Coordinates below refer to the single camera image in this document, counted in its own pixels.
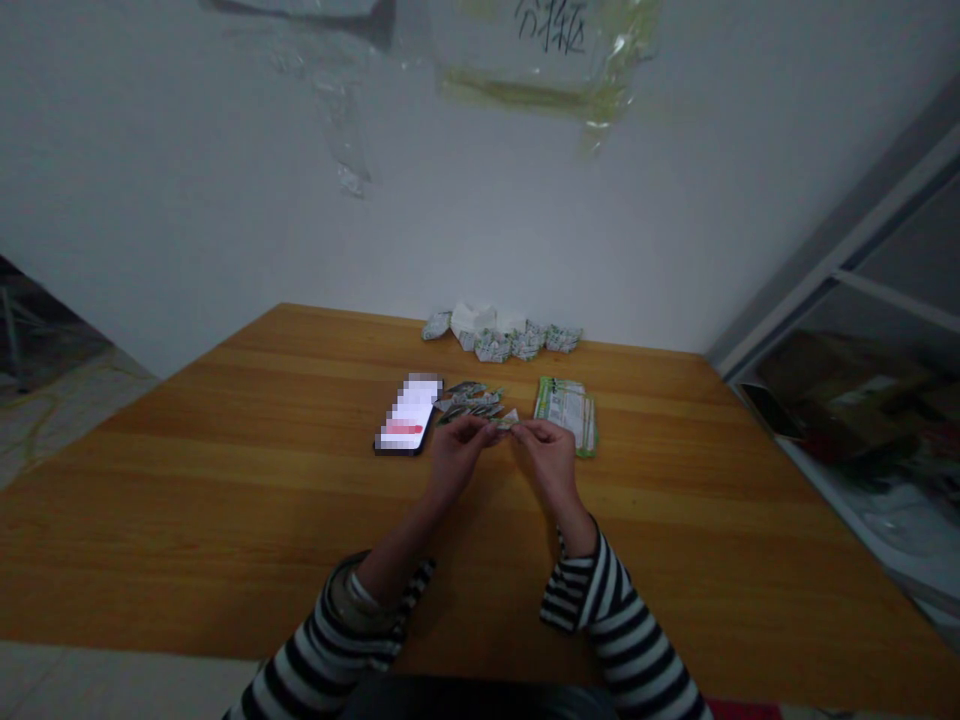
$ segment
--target white wall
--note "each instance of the white wall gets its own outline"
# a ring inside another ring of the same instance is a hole
[[[588,165],[574,124],[376,65],[358,202],[305,87],[236,24],[191,0],[0,6],[0,252],[160,375],[281,300],[464,297],[702,352],[960,62],[952,0],[665,0]]]

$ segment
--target plastic bag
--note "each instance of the plastic bag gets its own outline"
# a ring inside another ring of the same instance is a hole
[[[440,92],[473,104],[576,118],[595,153],[654,54],[661,0],[433,0]]]

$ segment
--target white paper pile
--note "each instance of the white paper pile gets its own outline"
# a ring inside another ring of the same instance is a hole
[[[528,322],[512,311],[498,313],[492,306],[472,307],[459,302],[452,311],[435,313],[421,332],[424,340],[442,337],[447,328],[466,352],[476,353],[480,362],[506,362],[513,355],[533,360],[544,347],[569,353],[577,347],[581,328],[541,325]]]

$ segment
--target finger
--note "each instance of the finger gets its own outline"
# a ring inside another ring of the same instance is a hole
[[[540,446],[540,441],[534,437],[533,433],[530,432],[525,425],[518,424],[510,428],[510,432],[513,433],[513,436],[520,441],[520,443],[527,448],[530,452],[533,452],[537,447]]]
[[[486,424],[486,419],[477,417],[476,415],[461,415],[447,425],[447,427],[450,428],[450,433],[452,435],[466,441],[472,438],[474,434]]]
[[[554,425],[549,420],[524,420],[521,425],[543,442],[556,442],[566,432],[562,427]]]
[[[483,418],[477,418],[483,423],[483,427],[477,431],[477,434],[474,435],[470,442],[467,443],[467,446],[475,449],[477,452],[480,452],[487,446],[488,443],[491,443],[497,435],[497,426],[484,420]]]

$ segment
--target phone screen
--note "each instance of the phone screen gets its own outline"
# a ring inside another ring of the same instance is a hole
[[[443,380],[436,375],[410,373],[377,432],[374,450],[402,453],[419,450],[430,423],[433,403],[442,390]]]

